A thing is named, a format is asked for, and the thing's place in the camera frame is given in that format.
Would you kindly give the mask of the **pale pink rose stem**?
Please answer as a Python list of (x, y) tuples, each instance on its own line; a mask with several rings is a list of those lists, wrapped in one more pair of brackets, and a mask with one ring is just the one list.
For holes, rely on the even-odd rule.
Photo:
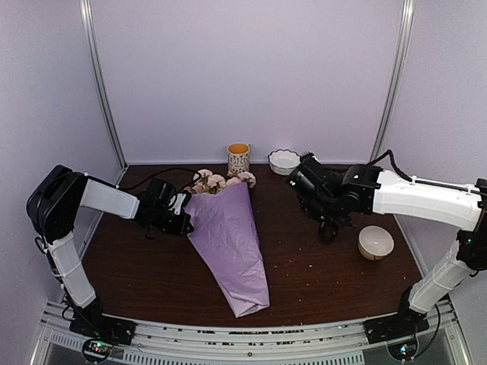
[(198, 170), (193, 176), (193, 182), (184, 190), (191, 194), (218, 194), (226, 187), (226, 179), (208, 169)]

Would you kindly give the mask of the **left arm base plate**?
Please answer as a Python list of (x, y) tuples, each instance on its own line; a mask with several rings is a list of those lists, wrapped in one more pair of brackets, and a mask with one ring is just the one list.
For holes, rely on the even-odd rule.
[(95, 329), (83, 319), (75, 319), (69, 325), (71, 332), (89, 338), (96, 338), (114, 345), (130, 345), (135, 334), (136, 323), (130, 320), (102, 317), (102, 324)]

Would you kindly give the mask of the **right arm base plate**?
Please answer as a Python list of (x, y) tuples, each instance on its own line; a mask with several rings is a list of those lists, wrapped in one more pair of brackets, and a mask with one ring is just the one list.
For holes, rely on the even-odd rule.
[(366, 320), (363, 326), (369, 344), (392, 341), (429, 329), (428, 320), (424, 317), (410, 322), (397, 314)]

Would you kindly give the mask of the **pink carnation stem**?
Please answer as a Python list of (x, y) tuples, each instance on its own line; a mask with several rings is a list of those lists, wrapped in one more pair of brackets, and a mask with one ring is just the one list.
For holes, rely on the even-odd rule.
[(232, 175), (227, 181), (226, 186), (233, 186), (238, 183), (246, 183), (249, 189), (256, 185), (256, 177), (249, 171), (244, 171), (236, 175)]

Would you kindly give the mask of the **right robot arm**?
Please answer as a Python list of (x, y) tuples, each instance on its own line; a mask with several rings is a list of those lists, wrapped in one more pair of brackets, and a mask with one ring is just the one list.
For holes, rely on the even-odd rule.
[(351, 165), (344, 171), (326, 168), (314, 154), (301, 156), (286, 178), (304, 213), (319, 224), (323, 241), (352, 225), (352, 214), (392, 215), (434, 233), (448, 232), (443, 256), (403, 292), (390, 319), (395, 335), (407, 335), (438, 303), (467, 277), (486, 269), (486, 181), (459, 184), (422, 179), (402, 171), (391, 150), (380, 159)]

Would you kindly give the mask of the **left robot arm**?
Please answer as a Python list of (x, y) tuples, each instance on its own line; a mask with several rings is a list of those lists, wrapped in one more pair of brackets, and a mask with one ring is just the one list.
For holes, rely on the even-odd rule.
[(90, 283), (75, 243), (75, 225), (81, 209), (98, 211), (139, 226), (174, 236), (193, 231), (185, 208), (186, 190), (152, 175), (142, 192), (122, 188), (88, 173), (58, 164), (46, 175), (27, 200), (26, 211), (37, 246), (46, 255), (52, 273), (74, 308), (75, 320), (94, 338), (109, 331), (102, 303)]

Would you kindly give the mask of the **purple wrapping paper sheet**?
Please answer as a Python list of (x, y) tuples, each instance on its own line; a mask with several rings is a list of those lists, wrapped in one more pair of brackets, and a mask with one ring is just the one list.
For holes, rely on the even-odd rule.
[(193, 195), (186, 212), (190, 242), (212, 272), (234, 316), (270, 305), (269, 287), (250, 193), (244, 182), (221, 192)]

